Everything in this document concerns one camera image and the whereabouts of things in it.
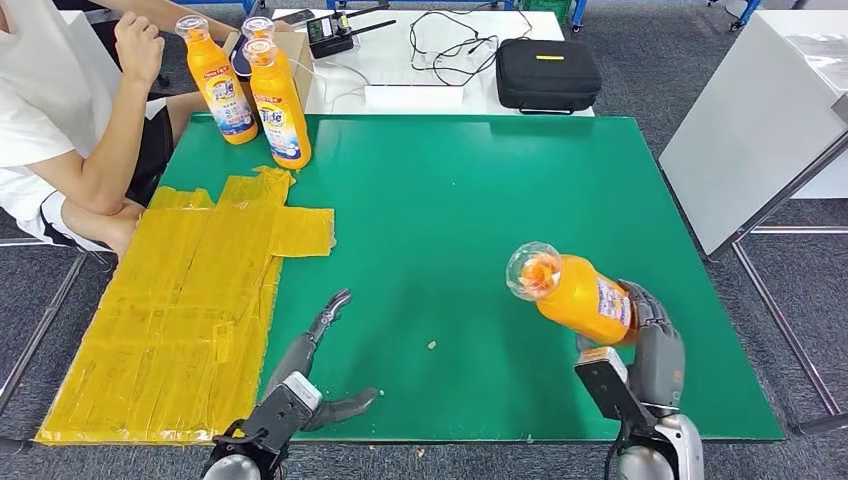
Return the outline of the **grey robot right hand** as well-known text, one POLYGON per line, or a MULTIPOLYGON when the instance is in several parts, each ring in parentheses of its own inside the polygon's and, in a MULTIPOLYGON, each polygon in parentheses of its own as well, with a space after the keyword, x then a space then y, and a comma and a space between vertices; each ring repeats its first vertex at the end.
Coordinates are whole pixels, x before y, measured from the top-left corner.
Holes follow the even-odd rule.
POLYGON ((682 337, 662 303, 641 285, 620 280, 635 327, 633 362, 625 366, 612 347, 585 350, 574 366, 602 415, 622 419, 643 406, 676 410, 684 383, 682 337))

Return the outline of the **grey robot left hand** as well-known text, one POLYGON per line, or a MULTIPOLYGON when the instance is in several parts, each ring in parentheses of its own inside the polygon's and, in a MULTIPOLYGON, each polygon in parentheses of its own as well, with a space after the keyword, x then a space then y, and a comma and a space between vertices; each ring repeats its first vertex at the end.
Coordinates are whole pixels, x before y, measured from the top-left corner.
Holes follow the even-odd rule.
MULTIPOLYGON (((348 288, 341 289, 330 297, 311 326, 298 335, 286 349, 266 383, 260 396, 261 400, 265 400, 293 372, 299 372, 304 378, 309 377, 314 355, 322 337, 330 325, 339 317, 341 308, 347 305, 350 299, 351 292, 348 288)), ((317 405, 312 419, 301 430, 306 432, 316 431, 360 415, 370 407, 378 396, 379 390, 370 387, 354 396, 334 401, 323 400, 320 405, 317 405)))

